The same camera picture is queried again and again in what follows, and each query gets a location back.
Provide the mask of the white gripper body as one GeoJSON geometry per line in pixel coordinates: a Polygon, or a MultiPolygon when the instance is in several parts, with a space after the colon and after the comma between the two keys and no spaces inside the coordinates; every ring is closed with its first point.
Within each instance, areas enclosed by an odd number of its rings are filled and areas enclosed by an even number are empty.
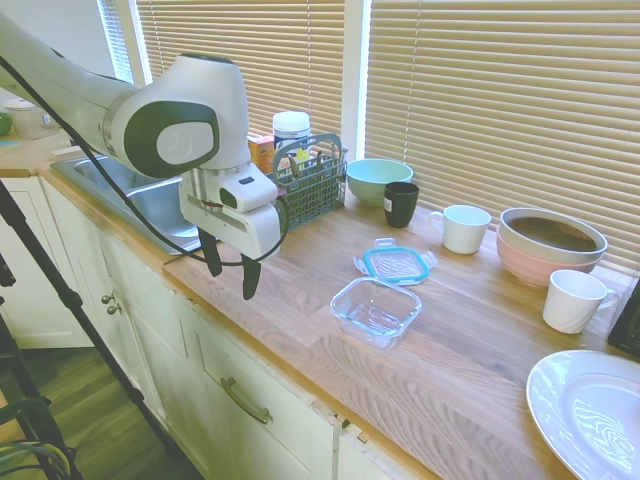
{"type": "Polygon", "coordinates": [[[280,219],[276,207],[268,201],[248,212],[222,205],[208,206],[196,197],[191,181],[182,178],[180,209],[183,217],[203,232],[257,260],[280,239],[280,219]]]}

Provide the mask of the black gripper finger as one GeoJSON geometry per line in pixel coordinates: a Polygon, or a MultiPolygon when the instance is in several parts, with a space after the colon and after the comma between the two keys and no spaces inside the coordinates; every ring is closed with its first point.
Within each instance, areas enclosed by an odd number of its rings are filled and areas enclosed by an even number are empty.
{"type": "Polygon", "coordinates": [[[222,263],[218,252],[218,239],[206,232],[198,229],[199,240],[205,263],[213,277],[217,277],[222,273],[222,263]]]}
{"type": "Polygon", "coordinates": [[[245,300],[254,297],[259,285],[261,276],[261,263],[244,254],[241,255],[241,266],[243,268],[242,293],[245,300]]]}

